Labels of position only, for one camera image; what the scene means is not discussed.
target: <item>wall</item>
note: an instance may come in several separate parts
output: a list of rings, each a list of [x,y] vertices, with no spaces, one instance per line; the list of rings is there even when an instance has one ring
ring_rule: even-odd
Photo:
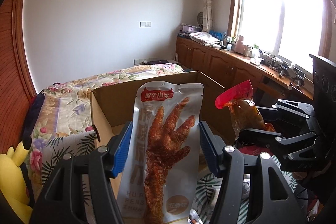
[[[28,55],[27,55],[27,44],[26,44],[26,34],[25,34],[25,6],[26,6],[26,0],[23,0],[23,9],[22,9],[22,36],[23,36],[23,44],[24,44],[24,48],[25,48],[25,54],[26,54],[26,61],[27,61],[27,65],[28,65],[28,70],[30,72],[30,74],[32,74],[32,69],[31,69],[31,66],[30,66],[30,63],[29,63],[29,58],[28,58]],[[36,84],[35,84],[35,81],[34,81],[34,78],[31,76],[31,81],[33,83],[33,86],[35,88],[35,90],[37,91],[37,88],[36,88]]]
[[[127,68],[133,59],[170,59],[181,22],[196,24],[202,0],[25,0],[24,39],[37,91]],[[151,21],[151,28],[140,28]]]

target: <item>box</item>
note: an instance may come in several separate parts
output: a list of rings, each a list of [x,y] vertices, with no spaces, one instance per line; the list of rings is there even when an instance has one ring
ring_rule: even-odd
[[[133,120],[134,101],[137,90],[150,81],[166,81],[172,84],[202,83],[203,103],[199,120],[206,121],[212,132],[220,135],[226,144],[233,144],[235,133],[231,124],[229,109],[217,109],[216,98],[225,88],[199,71],[176,75],[164,75],[144,80],[134,80],[117,85],[103,86],[91,92],[92,126],[97,134],[96,147],[107,145],[111,137],[118,135],[127,121]],[[117,196],[121,174],[111,180]]]
[[[200,27],[187,25],[187,24],[181,24],[181,30],[183,32],[187,32],[187,33],[201,32],[202,31],[202,29]]]
[[[226,32],[210,31],[209,34],[211,34],[213,37],[219,39],[220,41],[224,41],[224,39],[226,37]]]
[[[178,37],[182,37],[182,38],[190,38],[190,36],[188,34],[183,34],[183,33],[178,33],[177,34]]]

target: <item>metal screw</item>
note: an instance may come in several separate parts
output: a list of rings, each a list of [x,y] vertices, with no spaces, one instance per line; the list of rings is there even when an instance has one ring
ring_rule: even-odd
[[[271,156],[268,153],[263,152],[260,154],[260,157],[262,157],[264,160],[268,160]]]
[[[66,153],[63,155],[63,159],[70,160],[72,158],[72,155],[70,153]]]
[[[225,147],[225,151],[228,153],[232,153],[235,150],[235,148],[231,145],[228,145]]]
[[[101,146],[98,148],[98,152],[99,153],[105,153],[107,151],[107,147],[106,146]]]

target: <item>wooden wardrobe door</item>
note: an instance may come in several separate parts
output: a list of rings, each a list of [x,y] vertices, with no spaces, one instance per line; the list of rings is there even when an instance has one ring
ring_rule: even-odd
[[[23,0],[0,6],[0,153],[21,141],[24,118],[35,96],[22,38]]]

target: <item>snack package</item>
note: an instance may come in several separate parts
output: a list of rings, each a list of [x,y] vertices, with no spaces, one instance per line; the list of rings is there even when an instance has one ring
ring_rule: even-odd
[[[190,210],[188,223],[189,224],[203,224],[203,221],[200,219],[199,215],[194,209]]]
[[[270,123],[264,122],[252,96],[253,88],[250,80],[247,80],[223,92],[215,101],[218,109],[229,107],[236,139],[239,132],[245,128],[275,131]]]
[[[202,95],[202,84],[153,81],[138,89],[117,196],[123,218],[187,223],[197,184]]]

